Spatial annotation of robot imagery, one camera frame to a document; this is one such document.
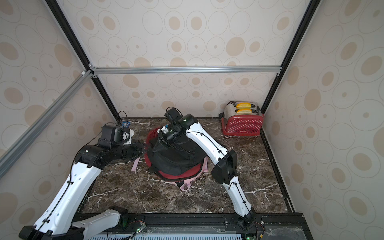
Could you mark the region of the pink backpack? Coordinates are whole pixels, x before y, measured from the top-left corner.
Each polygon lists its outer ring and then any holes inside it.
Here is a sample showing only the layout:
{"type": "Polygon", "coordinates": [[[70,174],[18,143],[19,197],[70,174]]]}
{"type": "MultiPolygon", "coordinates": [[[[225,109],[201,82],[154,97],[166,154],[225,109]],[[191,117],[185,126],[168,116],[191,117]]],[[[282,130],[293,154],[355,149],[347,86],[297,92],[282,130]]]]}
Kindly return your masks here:
{"type": "Polygon", "coordinates": [[[159,171],[154,172],[154,174],[158,176],[163,182],[175,185],[181,191],[187,192],[194,180],[196,180],[201,174],[208,172],[208,160],[209,157],[205,157],[200,164],[187,170],[180,176],[172,176],[159,171]]]}

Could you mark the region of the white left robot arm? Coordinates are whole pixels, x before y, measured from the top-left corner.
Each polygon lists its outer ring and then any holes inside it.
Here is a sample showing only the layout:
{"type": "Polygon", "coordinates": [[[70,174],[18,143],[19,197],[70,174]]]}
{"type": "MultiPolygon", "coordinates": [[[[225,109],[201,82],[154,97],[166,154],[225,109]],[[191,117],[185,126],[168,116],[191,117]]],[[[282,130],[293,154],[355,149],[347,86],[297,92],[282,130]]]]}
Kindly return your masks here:
{"type": "Polygon", "coordinates": [[[140,142],[130,145],[86,145],[75,156],[70,174],[47,210],[34,225],[19,233],[23,240],[88,240],[116,227],[123,210],[107,210],[84,221],[74,222],[78,211],[101,171],[115,160],[136,160],[145,152],[140,142]]]}

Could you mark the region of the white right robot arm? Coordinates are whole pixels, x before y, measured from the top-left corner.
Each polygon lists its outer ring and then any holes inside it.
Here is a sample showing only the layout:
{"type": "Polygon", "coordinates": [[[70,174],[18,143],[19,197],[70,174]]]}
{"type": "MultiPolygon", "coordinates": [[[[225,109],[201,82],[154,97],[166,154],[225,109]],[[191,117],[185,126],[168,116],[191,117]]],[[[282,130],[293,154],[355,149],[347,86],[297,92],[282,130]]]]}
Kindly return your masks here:
{"type": "Polygon", "coordinates": [[[255,223],[256,212],[247,200],[239,183],[237,175],[237,153],[227,150],[213,139],[191,114],[177,120],[167,130],[159,130],[158,143],[160,146],[170,147],[177,137],[187,137],[194,141],[211,159],[215,167],[211,171],[214,180],[227,191],[238,216],[238,225],[247,230],[255,223]]]}

